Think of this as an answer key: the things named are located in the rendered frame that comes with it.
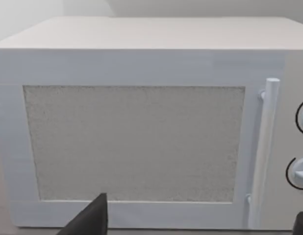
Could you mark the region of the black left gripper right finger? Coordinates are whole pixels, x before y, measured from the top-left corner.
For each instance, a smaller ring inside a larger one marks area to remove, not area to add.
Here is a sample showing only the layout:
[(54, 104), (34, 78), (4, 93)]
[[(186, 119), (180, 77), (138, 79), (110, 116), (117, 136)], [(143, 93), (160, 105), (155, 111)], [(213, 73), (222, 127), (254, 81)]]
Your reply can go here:
[(303, 235), (303, 211), (299, 212), (296, 216), (292, 235)]

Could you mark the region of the pale microwave door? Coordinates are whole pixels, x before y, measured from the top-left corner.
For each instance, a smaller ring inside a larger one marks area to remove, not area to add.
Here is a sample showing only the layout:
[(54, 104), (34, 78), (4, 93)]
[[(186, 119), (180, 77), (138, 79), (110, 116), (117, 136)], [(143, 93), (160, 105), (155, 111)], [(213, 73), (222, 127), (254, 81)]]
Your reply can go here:
[(0, 48), (12, 223), (62, 227), (100, 193), (115, 229), (243, 229), (279, 50)]

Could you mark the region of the pale microwave oven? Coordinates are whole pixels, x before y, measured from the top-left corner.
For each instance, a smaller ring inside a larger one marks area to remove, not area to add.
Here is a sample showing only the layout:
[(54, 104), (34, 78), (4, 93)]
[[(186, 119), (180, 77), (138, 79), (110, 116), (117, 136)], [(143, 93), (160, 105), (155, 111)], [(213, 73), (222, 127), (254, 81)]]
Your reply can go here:
[(57, 17), (2, 40), (0, 48), (285, 52), (257, 230), (290, 230), (303, 211), (303, 191), (285, 178), (289, 162), (303, 158), (303, 134), (295, 124), (303, 102), (303, 24), (286, 18)]

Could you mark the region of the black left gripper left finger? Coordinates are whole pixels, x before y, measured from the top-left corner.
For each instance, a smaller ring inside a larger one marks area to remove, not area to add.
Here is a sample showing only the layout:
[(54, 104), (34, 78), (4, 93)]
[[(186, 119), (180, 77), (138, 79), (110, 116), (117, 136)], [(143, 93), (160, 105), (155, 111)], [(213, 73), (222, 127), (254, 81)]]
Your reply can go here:
[(107, 235), (107, 194), (101, 193), (56, 235)]

